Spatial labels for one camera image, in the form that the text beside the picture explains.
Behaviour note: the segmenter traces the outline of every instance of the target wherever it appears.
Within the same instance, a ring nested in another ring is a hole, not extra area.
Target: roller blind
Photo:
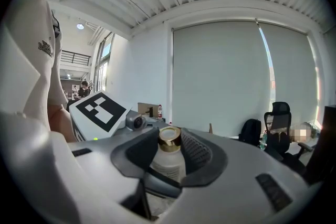
[[[314,120],[317,79],[307,36],[281,26],[260,23],[273,61],[276,101],[287,102],[292,125]]]
[[[331,67],[332,67],[332,75],[333,78],[328,78],[330,81],[329,87],[329,99],[327,100],[327,104],[336,104],[336,26],[330,29],[328,32],[324,34],[324,39],[326,43],[326,47],[328,50],[329,59],[331,60]]]
[[[265,46],[253,22],[220,22],[174,32],[173,125],[236,136],[263,123],[270,99]]]

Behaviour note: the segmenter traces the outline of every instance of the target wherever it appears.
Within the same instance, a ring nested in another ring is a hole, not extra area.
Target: bottle
[[[159,146],[151,164],[154,170],[179,183],[186,176],[180,133],[173,126],[160,129]]]
[[[262,135],[262,139],[260,142],[260,149],[261,150],[265,150],[266,146],[267,146],[267,131],[264,131],[264,134]]]
[[[159,104],[159,108],[158,108],[158,117],[159,120],[162,119],[162,106]]]

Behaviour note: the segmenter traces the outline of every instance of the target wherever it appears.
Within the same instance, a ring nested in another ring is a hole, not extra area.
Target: printed logo
[[[109,132],[126,111],[102,92],[76,106],[95,125]]]
[[[38,49],[44,51],[50,57],[53,56],[53,53],[51,51],[51,46],[48,43],[46,43],[44,40],[42,40],[42,43],[41,42],[38,43]]]

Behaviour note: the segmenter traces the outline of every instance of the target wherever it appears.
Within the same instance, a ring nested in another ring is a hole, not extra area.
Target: person
[[[90,94],[89,84],[86,80],[82,81],[81,88],[79,89],[78,97],[76,100],[82,99]]]
[[[76,85],[73,86],[72,93],[73,93],[73,98],[76,98],[78,96],[78,89]]]
[[[2,27],[40,73],[24,114],[63,134],[67,142],[75,142],[70,114],[62,106],[68,102],[59,76],[62,32],[48,0],[12,0]]]

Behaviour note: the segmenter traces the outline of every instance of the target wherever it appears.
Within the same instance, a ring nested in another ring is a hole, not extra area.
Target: office chair
[[[306,167],[299,161],[299,158],[305,150],[311,152],[313,149],[300,142],[298,145],[301,149],[298,154],[286,153],[290,144],[289,132],[292,117],[290,108],[285,102],[274,102],[272,105],[272,112],[266,112],[264,115],[267,130],[265,152],[303,176],[306,172]]]

